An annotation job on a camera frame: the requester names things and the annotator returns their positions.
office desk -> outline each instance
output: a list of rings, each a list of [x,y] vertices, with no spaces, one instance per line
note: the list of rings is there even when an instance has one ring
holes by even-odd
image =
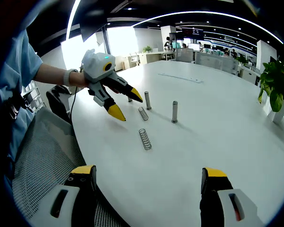
[[[121,122],[84,89],[77,94],[72,122],[86,163],[97,165],[99,188],[130,226],[201,226],[205,166],[224,171],[232,186],[257,205],[262,221],[270,221],[284,201],[284,129],[257,102],[258,87],[223,71],[176,61],[157,61],[119,75],[143,98],[149,91],[152,109],[107,89],[126,117]],[[174,100],[176,124],[171,123]],[[152,144],[148,151],[141,128]]]
[[[167,59],[167,55],[174,53],[175,52],[167,52],[167,51],[140,53],[139,54],[140,64],[144,65],[151,62],[160,61],[162,55],[165,55],[165,59]]]
[[[255,84],[256,83],[256,80],[257,80],[257,77],[260,77],[261,74],[259,73],[256,73],[255,71],[247,68],[247,67],[244,67],[244,66],[239,66],[238,65],[238,69],[239,69],[239,75],[242,79],[252,83],[252,84]]]

black ceiling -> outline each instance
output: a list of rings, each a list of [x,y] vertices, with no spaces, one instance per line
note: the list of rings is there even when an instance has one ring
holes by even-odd
[[[111,23],[107,27],[131,26],[141,19],[173,12],[199,10],[227,13],[250,20],[269,30],[284,42],[284,3],[282,3],[284,0],[274,3],[263,0],[233,1],[233,3],[230,3],[222,0],[81,0],[72,24],[80,24],[80,28],[71,31],[71,36],[78,35],[81,32],[86,33],[86,31],[88,35],[91,35],[105,25],[107,21]],[[74,2],[74,0],[57,1],[41,13],[27,28],[30,42],[40,56],[65,40],[66,27]],[[255,45],[258,40],[269,41],[269,44],[275,47],[279,53],[284,53],[284,45],[265,31],[247,22],[226,16],[179,14],[161,17],[137,27],[160,28],[166,25],[198,26],[196,28],[203,29],[206,32],[231,35]],[[214,38],[221,37],[217,34],[206,34],[206,36],[209,35]],[[240,45],[252,47],[246,42],[236,41]]]

light blue shirt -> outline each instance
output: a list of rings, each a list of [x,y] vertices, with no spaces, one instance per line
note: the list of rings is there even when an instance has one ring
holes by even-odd
[[[22,86],[27,86],[39,70],[42,60],[35,54],[28,42],[27,31],[22,31],[12,39],[12,46],[0,73],[0,103],[12,97],[13,90],[21,93]],[[17,119],[12,125],[10,154],[15,160],[17,150],[33,119],[33,114],[20,108]]]

metal spring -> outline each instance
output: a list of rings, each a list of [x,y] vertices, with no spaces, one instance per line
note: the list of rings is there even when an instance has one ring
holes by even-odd
[[[148,115],[147,115],[147,113],[145,112],[145,110],[143,109],[143,107],[141,106],[138,110],[139,110],[139,112],[140,112],[141,117],[143,118],[143,120],[147,121],[147,120],[148,120]]]
[[[144,149],[145,150],[151,149],[151,142],[150,142],[150,139],[147,136],[146,130],[145,129],[140,129],[139,130],[139,134],[140,134],[140,137],[141,137]]]

metal pin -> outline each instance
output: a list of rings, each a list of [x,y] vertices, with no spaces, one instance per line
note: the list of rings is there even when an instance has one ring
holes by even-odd
[[[172,103],[172,119],[171,122],[173,123],[177,123],[177,115],[178,115],[178,102],[177,101],[173,101]]]
[[[148,94],[148,91],[145,91],[144,94],[145,94],[145,101],[146,101],[146,109],[151,110],[151,102],[150,102],[150,96]]]

